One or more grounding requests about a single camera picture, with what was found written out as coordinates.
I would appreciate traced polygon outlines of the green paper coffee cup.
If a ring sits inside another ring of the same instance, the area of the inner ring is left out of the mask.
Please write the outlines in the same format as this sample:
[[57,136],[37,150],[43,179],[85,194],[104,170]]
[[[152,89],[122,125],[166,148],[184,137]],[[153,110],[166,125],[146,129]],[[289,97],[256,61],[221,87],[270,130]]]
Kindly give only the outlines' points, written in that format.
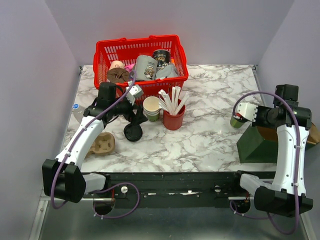
[[235,128],[235,129],[239,129],[241,128],[248,120],[243,118],[242,116],[237,116],[237,115],[233,115],[230,118],[230,125]]

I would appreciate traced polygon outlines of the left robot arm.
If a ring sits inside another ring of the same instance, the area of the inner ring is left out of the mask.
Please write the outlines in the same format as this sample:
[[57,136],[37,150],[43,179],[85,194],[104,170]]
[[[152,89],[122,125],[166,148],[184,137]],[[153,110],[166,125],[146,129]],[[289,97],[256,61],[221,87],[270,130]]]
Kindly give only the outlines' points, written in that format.
[[116,97],[117,85],[104,82],[100,85],[98,96],[83,113],[80,126],[68,145],[54,158],[46,159],[42,165],[42,179],[45,195],[78,203],[82,197],[95,192],[104,198],[110,194],[111,185],[100,173],[82,174],[84,159],[97,137],[114,117],[123,116],[129,123],[123,133],[127,140],[141,139],[141,123],[148,119],[143,107],[135,100],[143,95],[143,90],[131,83],[121,97]]

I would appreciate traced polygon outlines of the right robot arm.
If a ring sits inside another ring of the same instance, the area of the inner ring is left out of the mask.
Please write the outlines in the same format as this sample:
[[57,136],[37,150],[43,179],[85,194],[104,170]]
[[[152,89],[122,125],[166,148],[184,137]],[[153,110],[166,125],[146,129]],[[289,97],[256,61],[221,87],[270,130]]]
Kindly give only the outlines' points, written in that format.
[[232,116],[252,126],[275,129],[278,139],[276,171],[272,183],[263,182],[252,173],[239,172],[230,183],[230,191],[241,196],[253,196],[257,210],[292,218],[313,208],[313,200],[306,197],[304,159],[307,139],[312,127],[312,112],[300,107],[297,85],[277,85],[273,107],[238,100]]

